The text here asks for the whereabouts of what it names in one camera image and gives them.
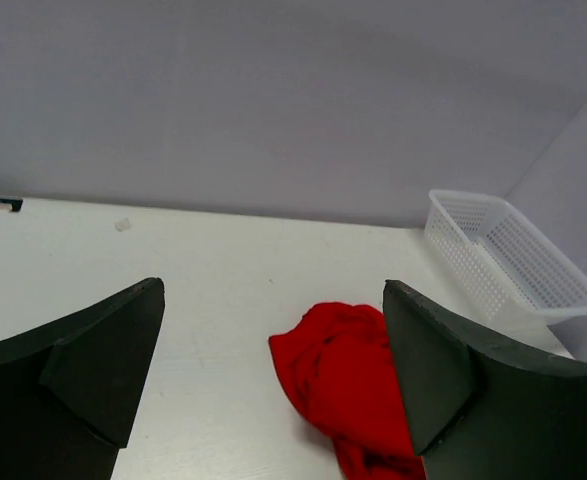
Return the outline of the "red t-shirt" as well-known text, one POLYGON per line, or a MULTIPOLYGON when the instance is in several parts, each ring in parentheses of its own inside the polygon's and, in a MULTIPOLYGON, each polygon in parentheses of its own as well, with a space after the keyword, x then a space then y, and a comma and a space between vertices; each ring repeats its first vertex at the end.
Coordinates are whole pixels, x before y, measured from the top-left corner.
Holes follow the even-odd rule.
POLYGON ((285 396, 331 440, 345 478, 425 478, 379 310, 318 303, 268 345, 285 396))

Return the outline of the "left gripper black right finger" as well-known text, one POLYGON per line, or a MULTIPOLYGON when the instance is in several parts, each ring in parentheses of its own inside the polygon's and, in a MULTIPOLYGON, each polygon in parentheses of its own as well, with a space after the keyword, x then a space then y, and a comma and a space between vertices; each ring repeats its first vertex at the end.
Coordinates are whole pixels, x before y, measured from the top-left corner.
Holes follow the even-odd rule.
POLYGON ((390 280, 383 314, 413 452, 430 479, 587 479, 587 363, 390 280))

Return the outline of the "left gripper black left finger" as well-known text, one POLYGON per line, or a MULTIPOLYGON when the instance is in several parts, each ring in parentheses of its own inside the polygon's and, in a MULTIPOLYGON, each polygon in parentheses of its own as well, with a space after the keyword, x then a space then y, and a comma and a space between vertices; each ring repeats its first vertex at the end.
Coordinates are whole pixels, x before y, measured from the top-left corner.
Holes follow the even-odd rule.
POLYGON ((0 341, 0 479, 108 479, 129 443, 165 287, 144 279, 0 341))

